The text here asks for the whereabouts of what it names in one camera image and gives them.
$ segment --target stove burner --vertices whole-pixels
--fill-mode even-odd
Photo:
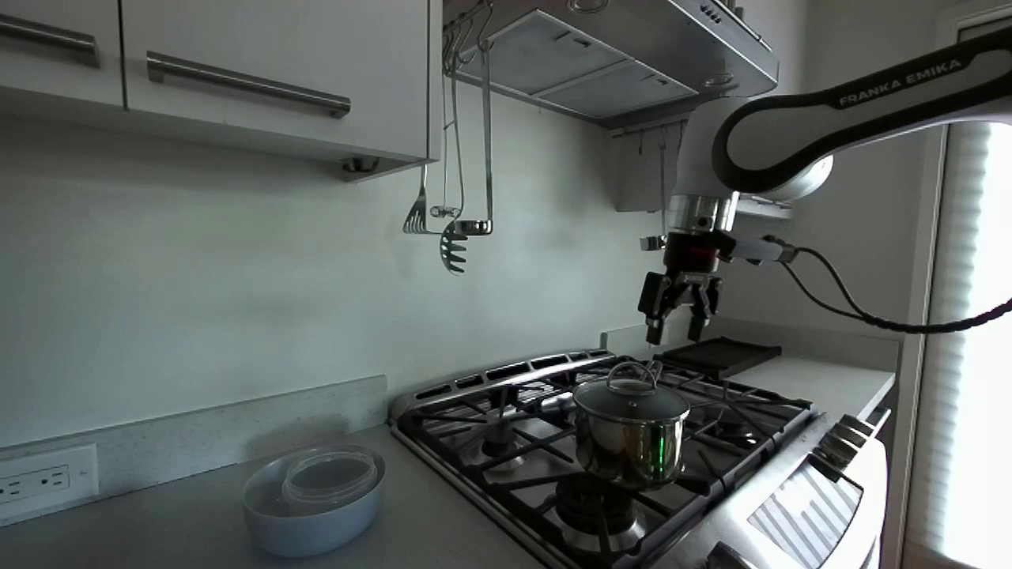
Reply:
[[[724,439],[724,443],[737,445],[737,449],[755,449],[758,445],[758,435],[743,419],[724,418],[724,419],[711,423],[710,432],[716,439]]]
[[[634,524],[634,492],[595,477],[563,477],[556,511],[567,524],[587,533],[617,533]]]
[[[634,492],[586,475],[556,482],[556,514],[563,539],[586,552],[634,551],[645,537]]]
[[[691,491],[691,492],[710,492],[711,491],[711,477],[704,477],[702,472],[691,468],[691,463],[681,463],[677,475],[675,475],[675,482]]]
[[[520,403],[530,403],[530,402],[542,402],[542,398],[546,398],[546,395],[552,395],[552,393],[556,393],[556,389],[546,387],[546,383],[524,383],[524,387],[520,387],[516,402],[520,402]]]
[[[493,423],[485,429],[480,451],[485,454],[507,454],[516,449],[516,428],[512,423]]]
[[[464,451],[464,463],[485,468],[489,477],[510,477],[516,468],[524,463],[524,454],[512,454],[499,461],[502,454],[520,449],[520,435],[512,423],[489,423],[480,439]]]

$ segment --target robotic arm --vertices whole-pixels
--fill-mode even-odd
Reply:
[[[720,99],[694,112],[683,129],[675,192],[699,196],[702,216],[664,240],[664,276],[645,276],[638,311],[660,344],[664,315],[694,304],[691,338],[718,308],[718,266],[790,261],[788,244],[731,236],[737,192],[794,201],[815,192],[831,151],[938,124],[995,119],[1012,112],[1012,29],[944,46],[910,63],[778,99]]]

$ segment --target stove knob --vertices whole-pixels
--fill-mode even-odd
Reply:
[[[716,551],[704,557],[704,569],[755,569],[745,564],[731,544],[718,539]]]

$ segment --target stainless steel stovetop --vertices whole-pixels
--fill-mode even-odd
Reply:
[[[567,351],[449,380],[395,403],[392,432],[546,565],[645,565],[743,487],[815,414],[811,402],[664,371],[691,402],[683,463],[617,491],[575,461],[571,389],[625,356]]]

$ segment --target range hood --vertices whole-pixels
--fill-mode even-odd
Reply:
[[[496,92],[601,126],[778,82],[778,57],[720,0],[447,0],[460,80],[480,82],[480,38]]]

